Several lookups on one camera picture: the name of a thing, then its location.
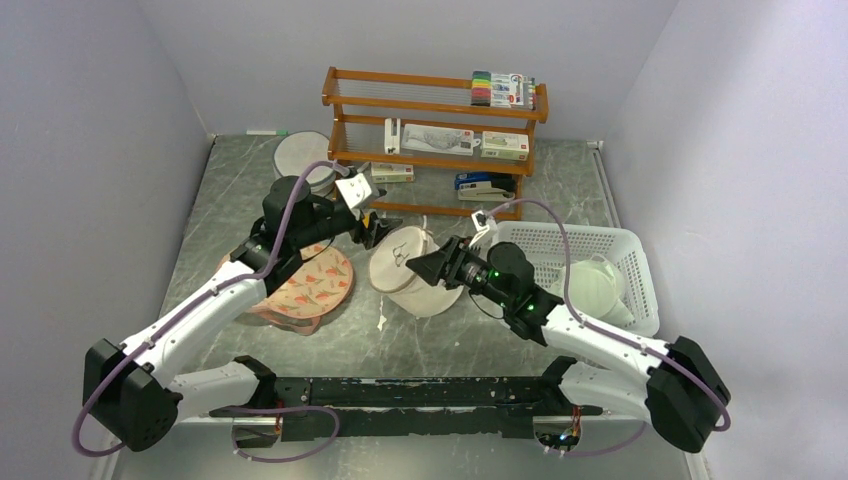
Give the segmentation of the beige mesh laundry bag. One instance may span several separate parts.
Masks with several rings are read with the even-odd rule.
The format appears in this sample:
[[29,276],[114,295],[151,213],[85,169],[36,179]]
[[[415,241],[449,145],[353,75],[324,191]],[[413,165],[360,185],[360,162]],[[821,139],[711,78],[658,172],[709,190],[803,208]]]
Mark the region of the beige mesh laundry bag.
[[374,290],[415,317],[432,317],[452,307],[463,292],[443,283],[431,286],[410,270],[408,260],[438,250],[433,236],[420,226],[403,226],[389,233],[374,249],[368,263]]

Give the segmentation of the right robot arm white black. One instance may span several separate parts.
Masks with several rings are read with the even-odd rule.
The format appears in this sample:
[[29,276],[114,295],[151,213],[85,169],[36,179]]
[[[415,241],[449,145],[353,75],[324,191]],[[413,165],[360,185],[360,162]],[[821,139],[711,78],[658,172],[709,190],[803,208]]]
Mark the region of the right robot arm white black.
[[431,286],[465,287],[497,304],[518,337],[590,361],[541,385],[540,402],[550,413],[574,404],[605,407],[649,423],[689,453],[731,426],[730,392],[700,344],[685,336],[642,337],[578,312],[536,284],[534,266],[514,243],[497,243],[481,258],[469,239],[453,236],[405,265]]

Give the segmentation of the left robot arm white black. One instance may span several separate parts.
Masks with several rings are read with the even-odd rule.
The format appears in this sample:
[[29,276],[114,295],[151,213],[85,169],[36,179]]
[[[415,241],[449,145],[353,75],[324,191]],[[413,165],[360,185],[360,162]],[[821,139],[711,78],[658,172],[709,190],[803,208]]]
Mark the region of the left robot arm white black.
[[101,339],[88,350],[72,434],[79,453],[98,454],[81,443],[87,418],[111,432],[120,448],[139,452],[187,418],[241,408],[261,416],[277,407],[276,375],[251,356],[192,374],[181,369],[201,343],[300,270],[303,249],[341,234],[370,249],[398,226],[367,210],[386,194],[368,175],[345,173],[336,188],[331,200],[313,194],[304,177],[275,180],[248,236],[205,284],[149,327],[118,344]]

